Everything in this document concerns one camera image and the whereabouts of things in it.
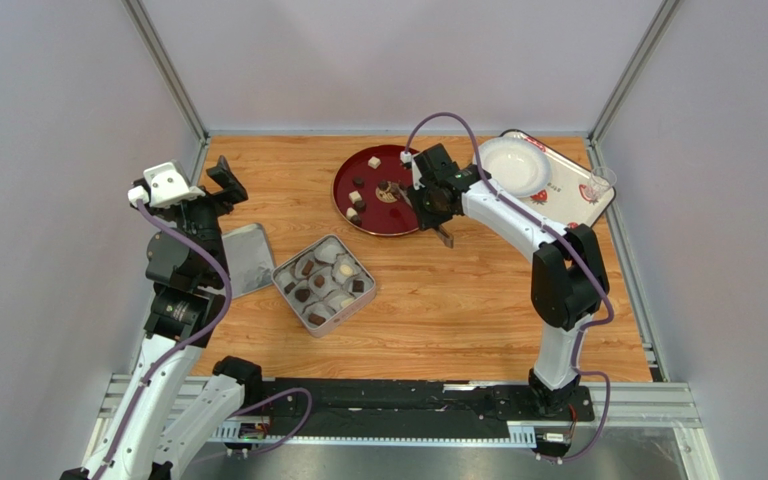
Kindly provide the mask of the square tin box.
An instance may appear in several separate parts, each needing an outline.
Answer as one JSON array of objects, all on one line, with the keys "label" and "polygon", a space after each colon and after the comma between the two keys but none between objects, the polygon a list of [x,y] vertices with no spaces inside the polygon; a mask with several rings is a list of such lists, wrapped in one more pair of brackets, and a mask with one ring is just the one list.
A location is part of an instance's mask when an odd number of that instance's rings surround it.
[{"label": "square tin box", "polygon": [[[301,269],[308,260],[312,260],[315,266],[310,275],[304,277]],[[354,274],[350,277],[341,275],[341,264],[351,265]],[[317,288],[313,283],[317,275],[323,275],[326,279],[321,288]],[[322,237],[277,266],[273,270],[272,280],[293,315],[314,338],[329,335],[369,305],[378,293],[378,283],[369,270],[346,244],[333,234]],[[284,287],[290,282],[295,282],[296,286],[289,294],[285,294]],[[305,303],[294,298],[294,291],[302,287],[307,287],[312,292],[310,299]],[[339,302],[345,297],[354,297],[356,301],[348,308],[339,310]],[[321,326],[314,326],[308,322],[311,313],[326,317],[327,321]]]}]

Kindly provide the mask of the metal tongs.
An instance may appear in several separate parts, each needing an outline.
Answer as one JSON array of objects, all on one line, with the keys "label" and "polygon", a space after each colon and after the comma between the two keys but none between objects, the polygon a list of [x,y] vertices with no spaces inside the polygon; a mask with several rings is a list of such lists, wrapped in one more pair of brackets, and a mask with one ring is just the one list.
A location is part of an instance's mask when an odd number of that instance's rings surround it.
[{"label": "metal tongs", "polygon": [[[396,190],[401,197],[401,199],[412,209],[415,216],[417,217],[417,220],[420,220],[419,218],[419,210],[417,207],[414,207],[407,192],[407,188],[401,184],[396,184]],[[454,248],[454,236],[448,232],[442,225],[434,226],[432,227],[432,230],[434,231],[435,235],[438,237],[438,239],[449,249]]]}]

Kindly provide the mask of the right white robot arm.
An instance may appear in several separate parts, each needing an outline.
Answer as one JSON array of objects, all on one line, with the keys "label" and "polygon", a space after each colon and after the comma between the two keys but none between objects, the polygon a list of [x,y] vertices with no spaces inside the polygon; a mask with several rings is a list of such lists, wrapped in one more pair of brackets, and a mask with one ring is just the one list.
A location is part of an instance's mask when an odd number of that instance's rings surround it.
[{"label": "right white robot arm", "polygon": [[400,161],[411,182],[401,194],[421,230],[434,231],[447,247],[454,239],[444,225],[456,216],[490,228],[531,265],[531,302],[544,323],[530,388],[543,402],[560,403],[578,387],[580,349],[588,328],[598,325],[601,306],[609,315],[608,277],[599,242],[587,225],[569,227],[539,215],[509,193],[487,170],[478,147],[461,168],[440,144],[420,153],[403,150]]}]

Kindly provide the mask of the clear plastic cup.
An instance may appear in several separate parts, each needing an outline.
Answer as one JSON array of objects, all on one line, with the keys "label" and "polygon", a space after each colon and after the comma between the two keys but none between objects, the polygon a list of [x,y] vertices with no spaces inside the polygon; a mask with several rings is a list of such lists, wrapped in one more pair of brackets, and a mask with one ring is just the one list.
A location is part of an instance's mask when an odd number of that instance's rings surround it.
[{"label": "clear plastic cup", "polygon": [[584,195],[589,201],[599,201],[617,182],[617,174],[609,167],[594,167],[585,184]]}]

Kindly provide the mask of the dark chocolate bottom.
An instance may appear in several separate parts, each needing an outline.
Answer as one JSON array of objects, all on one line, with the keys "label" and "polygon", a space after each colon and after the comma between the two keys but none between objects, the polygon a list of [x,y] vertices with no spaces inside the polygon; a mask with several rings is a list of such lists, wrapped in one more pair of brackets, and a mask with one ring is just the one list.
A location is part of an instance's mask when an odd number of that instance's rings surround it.
[{"label": "dark chocolate bottom", "polygon": [[294,291],[294,298],[301,303],[307,302],[311,295],[312,292],[307,287],[298,288]]}]

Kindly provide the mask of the brown chocolate bar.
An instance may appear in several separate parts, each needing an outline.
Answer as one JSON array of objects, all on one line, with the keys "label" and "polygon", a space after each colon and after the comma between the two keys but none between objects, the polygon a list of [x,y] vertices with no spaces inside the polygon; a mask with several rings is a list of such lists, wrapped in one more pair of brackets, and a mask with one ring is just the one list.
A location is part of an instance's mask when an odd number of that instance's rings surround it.
[{"label": "brown chocolate bar", "polygon": [[308,260],[301,269],[301,274],[304,277],[307,277],[310,275],[311,271],[313,270],[315,266],[315,263],[312,260]]},{"label": "brown chocolate bar", "polygon": [[311,313],[308,316],[308,322],[314,326],[321,326],[327,321],[326,317],[323,317],[317,313]]}]

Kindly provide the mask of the silver tin lid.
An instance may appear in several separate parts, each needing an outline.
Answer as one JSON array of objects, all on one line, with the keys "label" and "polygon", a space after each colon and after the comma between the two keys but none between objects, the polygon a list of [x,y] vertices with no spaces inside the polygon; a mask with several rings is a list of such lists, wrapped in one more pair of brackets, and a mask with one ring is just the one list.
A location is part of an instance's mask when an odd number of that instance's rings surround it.
[{"label": "silver tin lid", "polygon": [[260,223],[250,223],[222,236],[232,298],[237,299],[273,284],[276,267],[268,236]]}]

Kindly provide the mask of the white paper bowl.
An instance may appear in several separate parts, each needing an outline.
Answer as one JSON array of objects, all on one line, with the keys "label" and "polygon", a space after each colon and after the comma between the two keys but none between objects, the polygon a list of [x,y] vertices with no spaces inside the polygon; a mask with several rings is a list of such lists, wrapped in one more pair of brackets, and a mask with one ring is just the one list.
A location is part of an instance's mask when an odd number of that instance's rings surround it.
[{"label": "white paper bowl", "polygon": [[531,142],[513,137],[497,137],[479,146],[481,168],[491,180],[515,197],[539,193],[549,183],[552,168],[549,157]]}]

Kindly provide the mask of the strawberry pattern tray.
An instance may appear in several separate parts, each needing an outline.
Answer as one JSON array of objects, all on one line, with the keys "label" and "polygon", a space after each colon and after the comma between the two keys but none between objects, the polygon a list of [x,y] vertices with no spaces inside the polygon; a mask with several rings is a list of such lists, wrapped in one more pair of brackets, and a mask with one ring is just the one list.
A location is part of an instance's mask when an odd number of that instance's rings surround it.
[{"label": "strawberry pattern tray", "polygon": [[529,197],[516,197],[545,217],[568,226],[592,226],[613,202],[613,187],[599,201],[585,198],[585,184],[590,170],[576,164],[536,138],[518,130],[506,131],[499,137],[513,137],[533,143],[549,157],[552,176],[546,187]]}]

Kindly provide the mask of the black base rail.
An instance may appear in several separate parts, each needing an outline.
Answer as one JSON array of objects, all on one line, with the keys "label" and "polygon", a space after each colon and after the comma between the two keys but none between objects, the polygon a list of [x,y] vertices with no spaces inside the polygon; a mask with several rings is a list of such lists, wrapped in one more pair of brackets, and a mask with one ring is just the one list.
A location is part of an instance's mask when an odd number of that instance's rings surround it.
[{"label": "black base rail", "polygon": [[595,418],[584,386],[555,411],[540,409],[529,386],[506,383],[277,378],[262,382],[244,403],[264,399],[269,404],[255,415],[269,421],[269,433],[298,427],[302,437],[502,439],[514,421],[567,426]]}]

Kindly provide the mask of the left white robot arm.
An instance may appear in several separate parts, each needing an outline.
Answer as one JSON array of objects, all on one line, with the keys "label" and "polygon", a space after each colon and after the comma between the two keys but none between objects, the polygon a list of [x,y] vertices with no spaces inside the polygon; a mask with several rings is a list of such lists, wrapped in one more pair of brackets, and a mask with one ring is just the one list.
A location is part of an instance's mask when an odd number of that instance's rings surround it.
[{"label": "left white robot arm", "polygon": [[259,366],[227,357],[196,400],[169,418],[233,297],[219,219],[248,194],[225,157],[207,175],[218,191],[192,184],[169,161],[146,169],[128,192],[131,206],[156,229],[145,269],[154,297],[122,401],[94,452],[64,479],[179,479],[246,394],[261,390]]}]

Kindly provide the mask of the red round tray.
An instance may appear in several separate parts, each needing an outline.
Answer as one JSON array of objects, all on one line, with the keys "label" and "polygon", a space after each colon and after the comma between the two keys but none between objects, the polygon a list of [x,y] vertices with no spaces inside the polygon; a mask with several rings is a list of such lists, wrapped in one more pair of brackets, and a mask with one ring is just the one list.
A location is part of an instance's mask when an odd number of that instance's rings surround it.
[{"label": "red round tray", "polygon": [[[411,171],[402,167],[399,154],[402,145],[382,144],[362,149],[347,158],[337,170],[332,182],[331,197],[338,212],[353,227],[374,236],[397,237],[414,233],[418,230],[417,217],[412,209],[401,199],[396,184],[405,187],[412,185]],[[371,157],[378,157],[381,165],[372,169],[367,162]],[[355,187],[354,177],[365,180],[363,188]],[[390,183],[387,191],[378,188],[378,183],[386,180]],[[367,208],[359,212],[350,201],[349,194],[358,191]],[[349,219],[348,208],[354,208],[357,216]]]}]

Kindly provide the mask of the white round chocolate centre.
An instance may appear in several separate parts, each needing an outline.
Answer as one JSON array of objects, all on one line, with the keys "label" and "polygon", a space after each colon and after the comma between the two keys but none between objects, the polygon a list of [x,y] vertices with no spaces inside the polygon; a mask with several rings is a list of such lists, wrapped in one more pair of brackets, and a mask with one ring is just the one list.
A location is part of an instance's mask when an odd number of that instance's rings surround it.
[{"label": "white round chocolate centre", "polygon": [[339,272],[345,277],[350,277],[354,274],[354,269],[349,264],[341,264],[339,266]]}]

